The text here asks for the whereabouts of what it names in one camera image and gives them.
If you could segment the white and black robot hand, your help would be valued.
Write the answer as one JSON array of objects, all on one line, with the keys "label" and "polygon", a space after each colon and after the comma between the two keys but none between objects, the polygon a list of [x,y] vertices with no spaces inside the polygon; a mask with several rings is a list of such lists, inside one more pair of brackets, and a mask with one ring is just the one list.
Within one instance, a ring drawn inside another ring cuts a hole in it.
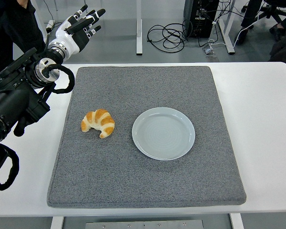
[{"label": "white and black robot hand", "polygon": [[55,39],[48,48],[61,53],[63,59],[69,59],[73,54],[81,52],[91,37],[101,29],[94,25],[105,14],[105,9],[92,10],[85,14],[88,5],[84,5],[73,15],[68,17],[57,29]]}]

